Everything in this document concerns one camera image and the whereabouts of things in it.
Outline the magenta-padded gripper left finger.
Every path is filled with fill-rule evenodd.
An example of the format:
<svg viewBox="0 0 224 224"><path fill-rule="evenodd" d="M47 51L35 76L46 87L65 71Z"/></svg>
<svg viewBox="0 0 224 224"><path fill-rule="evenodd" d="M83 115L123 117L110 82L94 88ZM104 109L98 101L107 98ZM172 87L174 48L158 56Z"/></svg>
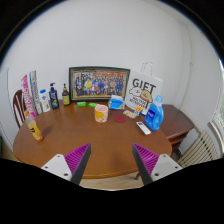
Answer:
<svg viewBox="0 0 224 224"><path fill-rule="evenodd" d="M66 155L56 154L42 169L79 185L91 155L91 144L87 143Z"/></svg>

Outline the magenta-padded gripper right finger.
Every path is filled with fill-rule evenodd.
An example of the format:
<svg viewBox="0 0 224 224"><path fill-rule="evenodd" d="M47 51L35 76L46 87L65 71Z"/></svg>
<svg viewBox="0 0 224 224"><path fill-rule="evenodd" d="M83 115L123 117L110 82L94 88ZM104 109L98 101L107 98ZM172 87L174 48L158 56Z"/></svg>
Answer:
<svg viewBox="0 0 224 224"><path fill-rule="evenodd" d="M169 155L158 155L136 143L132 145L132 154L144 185L150 184L182 169Z"/></svg>

